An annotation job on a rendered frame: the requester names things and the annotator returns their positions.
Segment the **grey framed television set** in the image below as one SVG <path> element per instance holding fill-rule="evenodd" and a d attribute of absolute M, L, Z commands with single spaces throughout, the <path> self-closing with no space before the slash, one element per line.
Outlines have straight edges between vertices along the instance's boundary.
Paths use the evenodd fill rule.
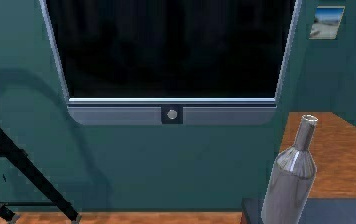
<path fill-rule="evenodd" d="M 302 0 L 38 0 L 81 125 L 263 125 Z"/>

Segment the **grey metal bottle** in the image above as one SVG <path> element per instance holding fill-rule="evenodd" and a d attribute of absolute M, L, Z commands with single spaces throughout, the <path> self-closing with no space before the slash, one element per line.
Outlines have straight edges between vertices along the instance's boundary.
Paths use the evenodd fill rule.
<path fill-rule="evenodd" d="M 303 115 L 292 146 L 276 157 L 261 210 L 263 224 L 298 224 L 316 177 L 309 151 L 318 118 Z"/>

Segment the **black metal stand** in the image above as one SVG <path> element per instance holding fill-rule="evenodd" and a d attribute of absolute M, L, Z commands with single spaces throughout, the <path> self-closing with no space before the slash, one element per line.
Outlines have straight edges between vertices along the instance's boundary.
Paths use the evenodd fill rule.
<path fill-rule="evenodd" d="M 37 167 L 0 128 L 0 153 L 10 161 L 21 173 L 46 196 L 54 206 L 64 213 L 71 224 L 79 224 L 81 215 L 72 207 L 62 194 L 45 178 Z"/>

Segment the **framed landscape picture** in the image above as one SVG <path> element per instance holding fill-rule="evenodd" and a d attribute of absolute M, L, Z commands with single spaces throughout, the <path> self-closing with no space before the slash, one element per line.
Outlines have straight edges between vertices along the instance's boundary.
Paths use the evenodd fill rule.
<path fill-rule="evenodd" d="M 312 40 L 335 40 L 345 11 L 344 6 L 318 6 L 309 38 Z"/>

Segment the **dark grey table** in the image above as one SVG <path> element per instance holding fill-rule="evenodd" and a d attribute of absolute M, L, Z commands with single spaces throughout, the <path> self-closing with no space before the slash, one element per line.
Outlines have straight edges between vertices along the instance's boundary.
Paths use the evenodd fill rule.
<path fill-rule="evenodd" d="M 243 199 L 242 211 L 248 224 L 263 224 L 263 199 Z M 299 224 L 356 224 L 356 198 L 310 198 Z"/>

